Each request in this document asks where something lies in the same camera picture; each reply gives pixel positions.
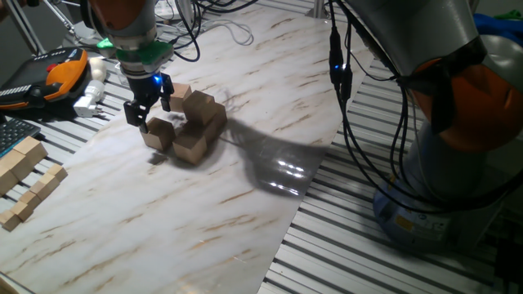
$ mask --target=wire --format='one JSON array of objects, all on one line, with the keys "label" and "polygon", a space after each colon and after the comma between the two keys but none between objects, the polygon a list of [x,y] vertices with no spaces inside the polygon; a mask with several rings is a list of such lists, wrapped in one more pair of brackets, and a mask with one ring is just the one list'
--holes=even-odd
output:
[{"label": "wire", "polygon": [[[334,16],[334,14],[332,13],[332,12],[333,12],[333,5],[332,5],[332,3],[330,3],[329,6],[330,6],[330,9],[331,9],[331,15],[332,15],[332,19],[333,19],[333,30],[335,30],[335,29],[336,29],[336,26],[334,25],[334,23],[335,23],[335,22],[334,22],[334,21],[335,21],[335,20],[334,20],[334,19],[335,19],[335,16]],[[350,19],[349,17],[347,17],[347,23],[349,24],[349,27],[348,27],[348,29],[347,29],[347,32],[348,32],[348,31],[351,29],[351,19]],[[346,46],[347,52],[350,51],[349,48],[350,48],[350,46]],[[348,63],[348,64],[349,64],[349,66],[346,67],[346,70],[351,70],[350,63]],[[334,83],[334,89],[335,89],[336,91],[338,91],[338,89],[339,89],[339,85],[337,85],[335,82],[333,82],[333,83]],[[344,82],[342,82],[342,89],[343,89],[344,87],[346,87],[346,86],[347,86],[347,85],[346,85]],[[344,100],[345,97],[341,97],[341,99],[342,99],[342,101],[347,101],[347,100],[348,100],[348,97],[347,97],[347,100]],[[361,149],[361,147],[360,147],[360,145],[358,144],[358,142],[357,142],[356,140],[353,140],[352,142],[353,142],[355,148],[356,148],[356,149],[358,150],[358,152],[360,153],[360,155],[361,155],[361,157],[363,158],[363,160],[364,160],[364,161],[367,163],[367,165],[371,168],[371,170],[372,170],[373,172],[375,172],[379,177],[381,177],[382,180],[384,180],[384,181],[386,181],[386,182],[391,182],[390,179],[387,179],[387,177],[384,176],[384,175],[381,173],[381,171],[379,171],[379,170],[376,168],[376,166],[374,166],[374,164],[370,161],[370,159],[369,159],[369,157],[367,156],[367,154],[366,154],[366,153]],[[420,197],[420,196],[414,195],[414,194],[412,194],[412,193],[410,193],[410,192],[408,192],[408,191],[402,189],[401,187],[399,187],[398,185],[396,185],[396,183],[394,183],[394,182],[391,182],[390,185],[391,185],[394,189],[397,189],[397,190],[400,191],[402,194],[405,194],[405,195],[407,195],[408,197],[410,197],[410,198],[412,198],[412,199],[414,199],[414,200],[418,200],[419,202],[422,202],[422,203],[431,203],[431,202],[430,202],[429,200],[427,200],[426,198],[423,198],[423,197]]]},{"label": "wire", "polygon": [[212,4],[209,5],[209,6],[205,6],[205,5],[203,5],[202,3],[198,2],[198,1],[195,1],[195,2],[196,2],[197,6],[202,7],[204,9],[208,9],[210,12],[214,12],[214,13],[231,13],[231,12],[236,12],[236,11],[242,10],[245,7],[249,7],[249,6],[253,5],[254,3],[258,2],[258,0],[251,0],[250,2],[247,2],[244,5],[240,5],[238,7],[231,8],[231,9],[228,9],[228,10],[226,10],[226,9],[214,9],[214,8],[211,8]]},{"label": "wire", "polygon": [[390,78],[376,78],[374,77],[372,74],[368,73],[367,70],[364,69],[363,65],[361,65],[360,61],[356,58],[356,56],[354,56],[354,53],[351,52],[351,56],[352,58],[354,58],[354,60],[356,61],[356,63],[358,64],[358,66],[360,67],[360,69],[371,79],[373,79],[374,81],[378,81],[378,82],[387,82],[387,81],[393,81],[395,79],[397,79],[398,77],[397,76],[391,76]]},{"label": "wire", "polygon": [[[252,32],[251,28],[248,25],[246,25],[246,24],[238,24],[238,23],[234,22],[233,20],[208,20],[205,23],[203,23],[203,25],[205,25],[207,23],[218,22],[218,21],[224,21],[226,23],[225,24],[214,24],[214,25],[211,25],[209,28],[207,28],[207,30],[215,29],[217,27],[221,27],[222,26],[222,27],[225,27],[225,28],[227,28],[229,30],[230,36],[233,38],[233,40],[237,44],[242,45],[242,46],[248,46],[248,45],[251,45],[254,42],[253,32]],[[235,25],[239,29],[242,29],[243,31],[248,33],[248,37],[244,41],[239,41],[236,38],[235,33],[233,32],[232,28],[228,24]]]},{"label": "wire", "polygon": [[411,100],[410,102],[412,104],[412,113],[413,113],[413,118],[414,118],[414,137],[416,139],[416,144],[418,145],[418,147],[416,148],[416,150],[418,151],[418,165],[419,165],[419,171],[422,174],[423,183],[425,184],[425,186],[427,187],[429,192],[431,192],[432,196],[438,198],[439,200],[443,200],[443,198],[441,196],[439,196],[438,193],[432,188],[431,184],[427,180],[427,177],[425,176],[425,170],[423,169],[423,164],[422,164],[422,146],[419,143],[418,127],[416,126],[416,122],[417,122],[416,106],[415,106],[413,100]]},{"label": "wire", "polygon": [[207,0],[207,2],[211,3],[212,5],[216,5],[218,7],[228,7],[229,5],[232,5],[236,1],[237,0],[230,0],[229,2],[226,2],[226,3],[219,3],[218,1]]},{"label": "wire", "polygon": [[[351,14],[351,12],[348,10],[348,8],[346,8],[343,3],[341,2],[341,0],[336,0],[337,1],[337,4],[343,9],[344,11],[344,14],[346,15],[347,19],[348,20],[354,20],[358,25],[359,27],[361,28],[361,23],[359,23],[359,21]],[[365,31],[359,31],[359,33],[362,33],[363,35],[365,36],[368,36],[369,33]],[[394,66],[392,66],[392,63],[391,63],[391,60],[388,58],[387,55],[385,55],[384,52],[381,52],[380,54],[382,56],[382,58],[385,58],[385,60],[383,62],[385,62],[386,64],[389,64],[391,65],[390,68],[391,68],[391,71],[393,72],[393,74],[395,76],[399,76],[399,74],[397,73],[396,69],[394,68]],[[361,164],[359,163],[358,159],[356,158],[356,156],[354,155],[354,152],[352,151],[352,148],[351,148],[351,145],[349,143],[349,140],[348,140],[348,137],[351,138],[351,141],[353,143],[353,145],[355,146],[355,148],[358,150],[358,152],[360,153],[360,155],[365,159],[365,161],[367,163],[369,163],[368,159],[366,159],[366,155],[364,154],[364,151],[359,147],[358,143],[357,143],[357,140],[354,136],[354,134],[352,133],[352,130],[351,130],[351,125],[348,121],[348,118],[346,116],[346,103],[344,103],[343,99],[341,98],[341,95],[340,95],[340,91],[339,91],[339,86],[336,86],[335,85],[335,90],[336,90],[336,95],[337,95],[337,99],[338,99],[338,102],[340,104],[340,109],[342,110],[342,117],[343,117],[343,135],[344,135],[344,139],[345,139],[345,142],[346,142],[346,147],[347,147],[347,150],[349,152],[349,154],[351,155],[353,161],[355,162],[356,166],[360,169],[360,171],[362,172],[362,174],[365,176],[365,178],[380,192],[382,193],[385,197],[387,197],[389,200],[391,200],[393,203],[395,203],[396,205],[398,205],[399,207],[402,207],[404,209],[408,209],[410,211],[413,211],[413,212],[420,212],[420,213],[429,213],[429,214],[445,214],[445,213],[451,213],[451,212],[458,212],[458,211],[470,211],[470,210],[476,210],[476,209],[481,209],[481,208],[485,208],[485,207],[488,207],[488,206],[491,206],[493,204],[495,204],[496,202],[498,201],[501,201],[503,200],[504,198],[506,198],[511,192],[513,192],[514,190],[516,190],[518,187],[521,186],[521,184],[523,183],[523,170],[521,170],[518,174],[516,174],[513,178],[511,178],[508,182],[506,182],[505,184],[503,185],[500,185],[499,187],[495,188],[495,189],[492,189],[490,192],[486,193],[486,194],[483,194],[481,196],[477,196],[477,197],[474,197],[474,199],[470,199],[470,198],[465,198],[465,199],[459,199],[458,201],[453,201],[451,203],[445,203],[444,205],[446,207],[449,207],[449,208],[446,208],[446,209],[441,209],[441,210],[433,210],[433,211],[427,211],[427,210],[422,210],[422,209],[418,209],[418,208],[415,208],[415,207],[409,207],[408,205],[405,205],[403,204],[402,202],[400,202],[399,200],[395,199],[394,197],[392,197],[390,194],[388,194],[387,192],[385,192],[381,187],[380,185],[378,185],[370,176],[369,174],[367,173],[367,171],[361,166]],[[401,127],[401,124],[403,124],[403,128],[404,128],[404,132],[403,132],[403,138],[402,140],[406,140],[406,132],[407,132],[407,128],[408,128],[408,99],[407,99],[407,95],[406,95],[406,90],[404,87],[402,87],[402,96],[403,96],[403,109],[402,109],[402,113],[403,115],[401,116],[400,118],[400,123],[399,123],[399,128],[398,130],[396,130],[396,133],[399,134],[399,130],[400,130],[400,127]],[[403,144],[402,148],[400,148],[400,156],[402,156],[402,153],[405,151],[405,145]],[[373,169],[374,172],[376,172],[379,176],[381,176],[381,173],[372,165],[371,168]],[[403,193],[400,189],[397,189],[395,186],[394,186],[394,183],[389,181],[389,180],[386,180],[386,183],[389,184],[389,186],[392,186],[394,187],[396,190],[398,190],[399,192],[401,192],[405,197],[407,198],[410,198],[411,200],[417,200],[416,198],[413,198],[413,197],[410,197],[408,194],[406,193]],[[425,203],[430,203],[431,206],[434,206],[434,207],[437,207],[437,206],[441,206],[441,208],[443,208],[443,203],[438,203],[438,202],[434,202],[434,201],[428,201],[428,199],[425,199],[424,200]]]},{"label": "wire", "polygon": [[[156,7],[156,5],[158,5],[159,1],[160,0],[156,0],[156,3],[154,4],[155,7]],[[174,8],[172,7],[172,5],[169,2],[169,0],[165,0],[165,2],[167,3],[167,5],[169,5],[169,7],[171,7],[171,12],[172,12],[171,18],[170,19],[163,18],[162,16],[159,16],[158,14],[156,14],[156,12],[154,13],[154,15],[157,16],[158,18],[162,19],[162,20],[174,20],[174,17],[176,16],[175,13],[174,13]]]},{"label": "wire", "polygon": [[352,157],[352,160],[354,161],[355,165],[360,169],[361,173],[364,175],[364,177],[381,193],[383,196],[387,197],[389,200],[391,200],[393,203],[398,205],[399,207],[402,207],[404,209],[408,209],[412,212],[419,212],[419,213],[429,213],[429,214],[445,214],[452,212],[451,210],[440,210],[440,211],[428,211],[423,209],[418,209],[415,207],[410,207],[408,205],[403,204],[402,202],[396,200],[394,197],[389,195],[385,190],[378,185],[367,173],[367,171],[361,166],[361,163],[358,161],[358,158],[355,156],[354,151],[352,151],[351,144],[349,143],[348,137],[351,138],[352,143],[354,146],[357,145],[356,138],[354,136],[354,133],[352,132],[351,125],[349,123],[349,120],[346,117],[346,105],[344,105],[341,97],[340,97],[340,91],[336,91],[336,96],[338,103],[340,104],[340,108],[342,109],[342,116],[343,116],[343,137],[345,139],[345,145],[347,150],[349,151],[349,154]]},{"label": "wire", "polygon": [[[238,40],[230,25],[236,26],[239,29],[243,30],[245,33],[247,33],[248,34],[247,38],[245,38],[245,40],[243,40],[243,41]],[[226,29],[228,29],[230,32],[230,36],[239,45],[248,46],[254,42],[253,32],[252,32],[251,28],[246,24],[239,24],[233,20],[225,20],[225,19],[224,20],[207,20],[202,23],[202,28],[205,31],[209,31],[211,29],[215,29],[218,27],[225,27]]]},{"label": "wire", "polygon": [[[183,25],[186,27],[186,29],[187,29],[187,31],[188,31],[188,33],[190,35],[191,42],[194,43],[194,47],[196,48],[196,57],[194,59],[189,59],[189,58],[181,55],[180,53],[178,53],[176,51],[174,51],[174,54],[176,56],[178,56],[182,60],[185,60],[185,61],[188,61],[188,62],[196,62],[196,61],[199,60],[199,57],[201,56],[200,51],[199,51],[198,42],[196,42],[196,37],[193,35],[192,30],[189,28],[189,24],[187,24],[186,17],[183,15],[183,12],[180,9],[180,4],[178,3],[178,0],[174,0],[174,3],[176,4],[177,10],[180,13],[181,21],[183,22]],[[194,5],[195,3],[196,3],[196,1],[193,1],[193,10],[194,10],[194,12],[196,12],[196,9],[197,9],[198,10],[198,16],[201,16],[201,11],[200,11],[198,6]],[[201,24],[202,24],[202,21],[200,19],[200,22],[199,22],[199,25],[198,25],[197,35],[199,34],[199,31],[201,29]]]}]

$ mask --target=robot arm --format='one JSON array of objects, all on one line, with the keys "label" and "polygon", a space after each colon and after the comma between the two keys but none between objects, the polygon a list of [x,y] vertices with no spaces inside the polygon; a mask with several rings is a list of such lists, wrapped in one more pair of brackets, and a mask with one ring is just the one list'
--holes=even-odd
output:
[{"label": "robot arm", "polygon": [[480,36],[466,1],[346,0],[452,148],[486,152],[523,128],[523,50]]},{"label": "robot arm", "polygon": [[123,106],[127,122],[146,133],[145,120],[150,108],[161,99],[163,109],[170,111],[168,100],[174,92],[170,77],[160,73],[173,49],[169,43],[155,41],[155,1],[89,0],[89,3],[99,26],[117,49],[116,58],[134,93],[134,100]]}]

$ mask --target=wooden block row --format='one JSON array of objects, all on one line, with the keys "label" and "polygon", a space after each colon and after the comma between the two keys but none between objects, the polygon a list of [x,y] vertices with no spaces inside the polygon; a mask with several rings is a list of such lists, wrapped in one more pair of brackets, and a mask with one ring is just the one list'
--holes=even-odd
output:
[{"label": "wooden block row", "polygon": [[[39,140],[28,136],[18,143],[13,150],[0,159],[0,194],[12,189],[23,180],[34,166],[47,156],[47,151]],[[17,179],[13,184],[11,174]]]},{"label": "wooden block row", "polygon": [[34,209],[58,187],[67,177],[67,171],[60,165],[54,164],[36,182],[10,210],[0,214],[0,224],[8,231],[12,231],[20,222],[26,221]]}]

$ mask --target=stacked wooden blocks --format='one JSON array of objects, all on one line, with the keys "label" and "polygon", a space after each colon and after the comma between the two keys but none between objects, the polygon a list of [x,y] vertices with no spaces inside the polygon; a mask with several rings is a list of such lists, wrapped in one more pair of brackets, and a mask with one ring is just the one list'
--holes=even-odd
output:
[{"label": "stacked wooden blocks", "polygon": [[173,83],[174,94],[169,101],[171,111],[183,112],[188,123],[178,136],[174,135],[172,124],[158,118],[148,123],[148,134],[143,134],[149,147],[165,150],[170,141],[177,157],[198,164],[207,152],[208,146],[219,136],[227,122],[226,108],[214,101],[214,97],[201,91],[191,91],[189,85]]},{"label": "stacked wooden blocks", "polygon": [[[4,195],[23,180],[46,156],[47,151],[42,143],[32,137],[27,137],[16,145],[0,160],[0,195]],[[12,231],[20,222],[27,220],[33,214],[34,208],[49,196],[66,176],[67,171],[54,164],[13,207],[0,213],[0,225]]]}]

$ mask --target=marble-patterned mat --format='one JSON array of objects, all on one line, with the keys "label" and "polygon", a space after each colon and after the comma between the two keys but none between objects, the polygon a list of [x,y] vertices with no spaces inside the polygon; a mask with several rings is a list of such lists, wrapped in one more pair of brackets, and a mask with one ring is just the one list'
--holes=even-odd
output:
[{"label": "marble-patterned mat", "polygon": [[[26,223],[0,231],[2,272],[37,293],[256,293],[341,114],[330,23],[258,6],[229,17],[251,26],[251,46],[214,29],[198,63],[166,69],[226,106],[203,162],[147,148],[120,112]],[[356,91],[364,75],[354,70]],[[159,105],[152,116],[183,123]]]}]

